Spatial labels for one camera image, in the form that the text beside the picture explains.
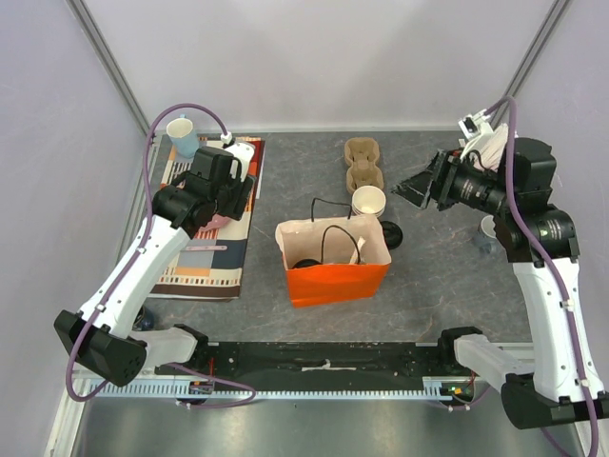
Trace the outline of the orange paper bag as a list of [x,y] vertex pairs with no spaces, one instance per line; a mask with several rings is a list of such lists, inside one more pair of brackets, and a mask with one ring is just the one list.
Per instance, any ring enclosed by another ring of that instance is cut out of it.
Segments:
[[[292,305],[306,308],[374,296],[392,262],[381,222],[373,215],[353,212],[318,217],[319,201],[312,199],[306,219],[282,222],[275,230]],[[305,258],[321,264],[292,268]]]

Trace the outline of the black coffee cup lid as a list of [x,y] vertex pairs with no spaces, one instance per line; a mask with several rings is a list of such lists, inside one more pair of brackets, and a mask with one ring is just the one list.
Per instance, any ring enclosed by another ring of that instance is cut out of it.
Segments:
[[321,262],[319,260],[316,259],[312,259],[312,258],[305,258],[305,259],[301,259],[299,261],[297,261],[292,268],[293,269],[298,269],[298,268],[311,268],[311,267],[315,267],[320,265]]

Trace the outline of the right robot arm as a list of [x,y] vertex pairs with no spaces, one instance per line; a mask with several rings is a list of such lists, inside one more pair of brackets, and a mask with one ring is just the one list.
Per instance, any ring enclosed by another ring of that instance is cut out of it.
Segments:
[[518,138],[498,170],[476,169],[476,154],[439,150],[425,169],[391,191],[424,209],[464,204],[489,214],[495,236],[521,287],[534,361],[489,342],[478,328],[442,332],[438,368],[473,370],[501,396],[518,429],[543,428],[608,416],[608,393],[585,340],[579,298],[580,249],[572,218],[551,204],[557,167],[549,145]]

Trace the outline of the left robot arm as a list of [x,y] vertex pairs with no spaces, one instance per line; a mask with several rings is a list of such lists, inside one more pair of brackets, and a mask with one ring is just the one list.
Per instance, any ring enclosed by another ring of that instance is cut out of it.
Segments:
[[53,327],[77,363],[123,387],[144,368],[176,363],[188,374],[206,369],[201,333],[184,325],[132,333],[146,298],[164,270],[214,215],[240,220],[256,179],[249,174],[255,148],[236,142],[200,147],[190,168],[161,187],[124,257],[109,278],[76,312],[61,311]]

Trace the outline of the pink polka dot plate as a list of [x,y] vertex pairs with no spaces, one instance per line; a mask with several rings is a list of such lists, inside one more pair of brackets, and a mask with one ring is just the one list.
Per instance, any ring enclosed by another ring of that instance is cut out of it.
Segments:
[[212,219],[203,227],[200,231],[209,231],[214,229],[220,229],[230,221],[230,218],[215,214]]

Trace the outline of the white paper straws bundle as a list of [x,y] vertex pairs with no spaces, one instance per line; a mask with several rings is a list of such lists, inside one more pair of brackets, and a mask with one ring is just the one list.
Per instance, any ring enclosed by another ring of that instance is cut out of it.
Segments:
[[467,153],[467,159],[480,171],[497,171],[508,139],[508,125],[500,124],[494,132]]

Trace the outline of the stack of paper cups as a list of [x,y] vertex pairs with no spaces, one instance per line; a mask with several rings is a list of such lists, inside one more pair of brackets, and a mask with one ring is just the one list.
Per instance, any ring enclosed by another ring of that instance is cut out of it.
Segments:
[[385,206],[386,196],[377,187],[362,186],[353,192],[351,207],[355,214],[370,214],[380,217],[384,213]]

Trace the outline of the stack of black lids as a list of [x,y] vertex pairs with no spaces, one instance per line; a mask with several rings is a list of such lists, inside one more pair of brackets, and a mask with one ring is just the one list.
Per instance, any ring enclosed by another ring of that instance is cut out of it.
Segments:
[[398,248],[403,242],[403,231],[394,222],[381,221],[384,242],[389,250]]

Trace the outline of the grey speckled mug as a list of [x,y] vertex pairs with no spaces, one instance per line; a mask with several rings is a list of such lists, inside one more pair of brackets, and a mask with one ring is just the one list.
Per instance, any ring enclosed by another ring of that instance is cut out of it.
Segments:
[[492,215],[484,216],[473,238],[475,246],[485,254],[497,251],[498,240],[495,232],[495,222]]

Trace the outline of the lower brown cup carrier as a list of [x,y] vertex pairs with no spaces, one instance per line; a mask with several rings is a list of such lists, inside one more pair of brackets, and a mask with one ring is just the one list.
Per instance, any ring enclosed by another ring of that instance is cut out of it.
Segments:
[[384,189],[380,158],[380,147],[374,138],[354,137],[344,143],[346,189],[350,194],[364,186]]

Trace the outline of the colourful patchwork placemat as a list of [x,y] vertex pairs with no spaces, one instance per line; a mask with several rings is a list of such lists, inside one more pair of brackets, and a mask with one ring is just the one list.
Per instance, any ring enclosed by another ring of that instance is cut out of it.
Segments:
[[[222,228],[199,231],[188,246],[226,245],[226,251],[185,252],[180,251],[170,261],[150,297],[181,300],[229,301],[239,298],[242,287],[246,246],[251,219],[259,192],[259,178],[264,164],[265,141],[260,137],[241,136],[237,140],[247,141],[255,148],[248,174],[257,178],[240,221],[230,221]],[[152,192],[168,185],[171,180],[190,168],[191,159],[177,153],[176,148],[164,134],[155,140],[154,152],[157,163],[152,177]]]

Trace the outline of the light blue mug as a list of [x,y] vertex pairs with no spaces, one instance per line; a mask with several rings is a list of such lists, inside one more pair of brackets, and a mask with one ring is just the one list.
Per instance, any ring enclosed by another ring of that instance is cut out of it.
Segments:
[[193,158],[200,147],[194,125],[184,114],[167,124],[167,135],[177,152],[186,159]]

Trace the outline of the dark blue mug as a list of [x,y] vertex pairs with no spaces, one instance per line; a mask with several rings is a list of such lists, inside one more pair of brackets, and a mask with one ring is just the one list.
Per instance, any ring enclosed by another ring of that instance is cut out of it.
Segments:
[[136,315],[132,329],[135,331],[150,331],[155,326],[154,314],[146,307],[141,307]]

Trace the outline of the pink handled fork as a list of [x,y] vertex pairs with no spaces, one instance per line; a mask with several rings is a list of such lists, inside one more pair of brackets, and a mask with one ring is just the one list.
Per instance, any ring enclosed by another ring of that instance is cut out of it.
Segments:
[[188,246],[182,249],[185,252],[215,252],[215,251],[226,251],[228,247],[226,245],[213,245],[213,246]]

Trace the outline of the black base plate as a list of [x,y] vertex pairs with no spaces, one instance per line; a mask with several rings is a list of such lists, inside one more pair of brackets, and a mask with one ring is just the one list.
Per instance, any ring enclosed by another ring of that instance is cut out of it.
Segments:
[[258,391],[414,390],[427,377],[472,378],[435,344],[396,342],[209,343],[186,367]]

